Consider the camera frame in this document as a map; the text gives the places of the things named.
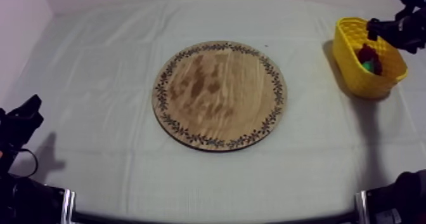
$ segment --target round wooden board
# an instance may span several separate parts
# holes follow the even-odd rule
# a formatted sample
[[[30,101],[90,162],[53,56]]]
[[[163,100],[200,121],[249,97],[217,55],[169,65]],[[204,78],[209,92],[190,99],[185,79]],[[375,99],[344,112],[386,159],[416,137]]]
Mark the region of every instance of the round wooden board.
[[[226,152],[263,139],[278,124],[287,100],[279,68],[250,46],[200,43],[173,56],[153,89],[160,125],[181,143]]]

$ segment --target yellow plastic basket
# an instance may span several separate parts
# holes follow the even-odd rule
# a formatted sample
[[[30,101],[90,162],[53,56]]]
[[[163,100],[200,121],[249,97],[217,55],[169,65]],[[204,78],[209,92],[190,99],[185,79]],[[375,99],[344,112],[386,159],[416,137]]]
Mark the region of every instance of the yellow plastic basket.
[[[398,50],[384,41],[367,38],[366,20],[342,18],[337,22],[333,54],[349,90],[363,98],[381,98],[407,76],[407,66]],[[368,72],[356,54],[363,44],[374,48],[382,64],[382,75]]]

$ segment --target white tablecloth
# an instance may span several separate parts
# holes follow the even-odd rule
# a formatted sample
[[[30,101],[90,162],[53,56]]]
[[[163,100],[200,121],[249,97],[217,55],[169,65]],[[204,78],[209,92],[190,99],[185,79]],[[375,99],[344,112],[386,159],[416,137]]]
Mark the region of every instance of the white tablecloth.
[[[46,120],[27,145],[41,165],[34,178],[75,190],[79,211],[209,223],[338,214],[355,192],[426,168],[426,54],[403,53],[410,74],[388,98],[351,98],[330,54],[343,16],[389,18],[293,0],[152,1],[58,16],[5,108],[40,95]],[[225,154],[176,143],[150,99],[172,55],[214,40],[267,54],[288,87],[278,127]],[[22,154],[14,170],[32,165]]]

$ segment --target floral border pattern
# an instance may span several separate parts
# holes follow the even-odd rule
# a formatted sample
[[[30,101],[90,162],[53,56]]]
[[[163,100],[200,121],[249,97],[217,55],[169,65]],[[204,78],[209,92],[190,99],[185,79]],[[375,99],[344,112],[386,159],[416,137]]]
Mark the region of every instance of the floral border pattern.
[[[188,128],[182,127],[179,121],[174,120],[170,114],[167,113],[167,90],[166,85],[169,83],[169,78],[173,74],[173,70],[176,68],[178,62],[180,62],[183,58],[188,58],[191,55],[197,54],[201,51],[218,51],[232,49],[232,51],[239,51],[243,54],[249,54],[252,56],[259,57],[259,61],[264,66],[266,74],[269,74],[272,78],[273,83],[273,91],[275,94],[275,106],[269,115],[262,121],[262,126],[259,130],[254,129],[249,135],[242,135],[236,140],[230,140],[228,142],[220,139],[213,139],[211,137],[207,137],[201,134],[191,134],[188,131]],[[280,107],[284,105],[284,85],[282,85],[280,80],[280,72],[275,71],[274,65],[272,65],[269,59],[265,56],[262,56],[258,51],[250,48],[246,48],[242,45],[233,45],[230,43],[216,43],[216,44],[204,44],[200,46],[194,46],[187,50],[184,50],[177,55],[167,64],[166,69],[161,73],[160,79],[157,85],[154,87],[158,100],[158,108],[161,111],[161,115],[159,119],[168,125],[171,131],[174,134],[181,135],[185,137],[188,143],[199,143],[201,145],[213,145],[215,148],[227,148],[228,150],[239,149],[245,146],[251,145],[255,142],[258,142],[260,139],[264,138],[267,134],[271,132],[271,126],[278,122],[278,115],[280,115],[283,111]]]

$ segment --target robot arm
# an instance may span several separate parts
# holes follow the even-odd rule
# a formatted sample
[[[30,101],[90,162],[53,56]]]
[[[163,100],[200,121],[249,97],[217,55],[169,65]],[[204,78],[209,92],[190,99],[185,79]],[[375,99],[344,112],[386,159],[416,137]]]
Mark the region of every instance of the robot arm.
[[[393,47],[412,54],[424,49],[426,43],[426,2],[425,0],[401,0],[405,9],[396,14],[394,21],[379,21],[376,18],[367,23],[368,39],[380,36]]]

